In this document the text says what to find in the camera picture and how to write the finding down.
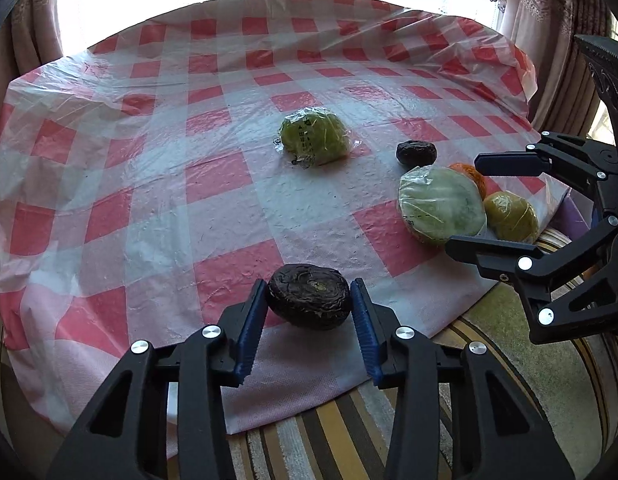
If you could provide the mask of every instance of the plastic bag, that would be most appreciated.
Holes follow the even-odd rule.
[[[487,224],[476,184],[449,168],[414,168],[400,179],[398,205],[409,229],[423,242],[442,244],[453,235],[474,236]]]
[[[533,243],[538,237],[538,218],[532,205],[509,191],[492,193],[484,199],[489,227],[499,240]]]
[[[348,130],[336,114],[323,107],[307,107],[285,117],[276,149],[295,155],[292,164],[320,166],[346,156],[352,148]]]

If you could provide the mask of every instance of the striped cloth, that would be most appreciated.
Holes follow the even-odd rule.
[[[569,239],[546,229],[537,241],[555,251]],[[558,294],[580,283],[576,278]],[[494,287],[435,337],[462,347],[482,341],[538,411],[576,473],[584,478],[618,434],[618,336],[603,334],[544,346],[528,339],[518,296]],[[451,480],[451,403],[441,384],[438,480]],[[238,480],[379,480],[391,439],[396,390],[371,382],[313,410],[229,438]],[[177,460],[169,478],[177,479]]]

